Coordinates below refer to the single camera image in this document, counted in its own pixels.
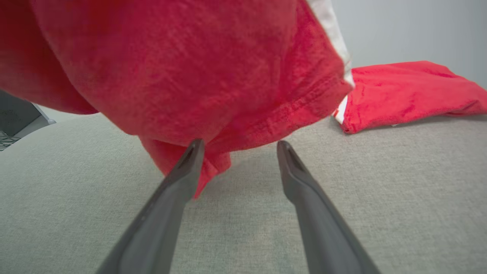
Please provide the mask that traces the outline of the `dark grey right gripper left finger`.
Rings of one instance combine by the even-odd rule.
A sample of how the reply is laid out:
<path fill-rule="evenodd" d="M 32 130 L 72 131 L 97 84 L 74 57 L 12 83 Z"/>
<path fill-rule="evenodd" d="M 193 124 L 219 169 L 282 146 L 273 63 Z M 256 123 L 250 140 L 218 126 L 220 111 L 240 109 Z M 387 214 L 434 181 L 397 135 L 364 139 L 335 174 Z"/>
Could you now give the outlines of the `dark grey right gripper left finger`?
<path fill-rule="evenodd" d="M 196 193 L 205 144 L 195 139 L 120 237 L 99 274 L 168 274 L 186 204 Z"/>

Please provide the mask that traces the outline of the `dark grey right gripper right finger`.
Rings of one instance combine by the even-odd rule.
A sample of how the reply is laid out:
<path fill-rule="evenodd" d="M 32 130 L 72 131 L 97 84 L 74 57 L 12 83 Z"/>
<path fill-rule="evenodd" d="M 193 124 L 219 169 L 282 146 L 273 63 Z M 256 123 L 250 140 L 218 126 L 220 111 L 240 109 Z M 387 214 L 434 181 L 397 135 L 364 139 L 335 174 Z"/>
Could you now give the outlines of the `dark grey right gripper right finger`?
<path fill-rule="evenodd" d="M 368 253 L 290 143 L 277 155 L 284 193 L 294 205 L 310 274 L 378 274 Z"/>

